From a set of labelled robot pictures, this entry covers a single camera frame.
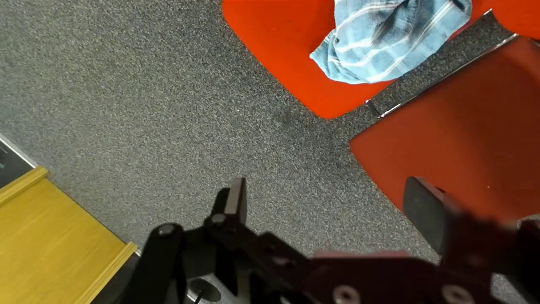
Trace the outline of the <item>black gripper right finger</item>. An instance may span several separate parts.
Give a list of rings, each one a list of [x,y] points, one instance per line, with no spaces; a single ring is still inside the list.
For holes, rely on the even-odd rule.
[[[404,212],[438,253],[446,249],[451,219],[463,210],[459,202],[431,182],[421,177],[407,178]]]

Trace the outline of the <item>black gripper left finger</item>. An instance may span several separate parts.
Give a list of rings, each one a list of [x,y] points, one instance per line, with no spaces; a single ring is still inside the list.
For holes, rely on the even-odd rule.
[[[230,187],[223,187],[211,209],[211,221],[216,224],[227,219],[247,222],[247,178],[238,177]]]

